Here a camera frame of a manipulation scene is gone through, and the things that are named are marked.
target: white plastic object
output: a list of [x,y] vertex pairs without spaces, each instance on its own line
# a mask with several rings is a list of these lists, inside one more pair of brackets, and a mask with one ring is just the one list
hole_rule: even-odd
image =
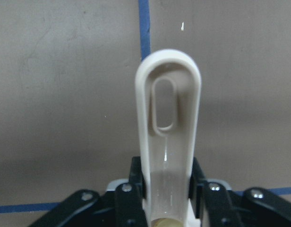
[[[160,81],[171,87],[165,115],[171,120],[163,127],[157,123],[161,119],[156,103]],[[201,90],[198,67],[183,52],[154,52],[140,64],[135,89],[147,221],[172,218],[186,226]]]

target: oval hole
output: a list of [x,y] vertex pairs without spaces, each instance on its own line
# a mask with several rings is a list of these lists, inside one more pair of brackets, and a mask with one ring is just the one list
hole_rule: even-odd
[[169,79],[161,79],[155,85],[156,125],[158,128],[171,127],[175,113],[174,86]]

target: white plastic part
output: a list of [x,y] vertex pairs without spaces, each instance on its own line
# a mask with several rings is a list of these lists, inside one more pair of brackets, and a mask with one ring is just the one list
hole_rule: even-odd
[[[160,81],[171,87],[169,114],[165,115],[171,120],[166,126],[157,123]],[[135,89],[147,221],[150,225],[158,218],[172,218],[186,226],[201,90],[199,70],[183,52],[157,51],[140,64]]]

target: blue tape strip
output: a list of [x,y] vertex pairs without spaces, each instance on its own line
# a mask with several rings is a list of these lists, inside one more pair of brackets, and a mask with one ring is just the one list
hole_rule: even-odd
[[59,203],[37,203],[37,204],[22,204],[0,206],[0,214],[2,213],[18,213],[18,212],[32,212],[32,211],[48,211],[56,207]]
[[[291,195],[291,187],[286,187],[286,188],[271,188],[268,189],[272,193],[276,195]],[[236,192],[238,195],[242,195],[243,191],[237,191]]]
[[150,9],[148,0],[138,0],[141,60],[151,53]]

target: white handle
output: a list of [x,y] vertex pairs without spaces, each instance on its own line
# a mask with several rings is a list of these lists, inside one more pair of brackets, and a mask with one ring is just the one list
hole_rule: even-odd
[[[160,83],[168,87],[167,99],[163,94],[157,97]],[[157,51],[140,64],[135,89],[147,221],[172,218],[185,225],[201,90],[199,70],[183,52]],[[167,125],[158,101],[169,109]]]

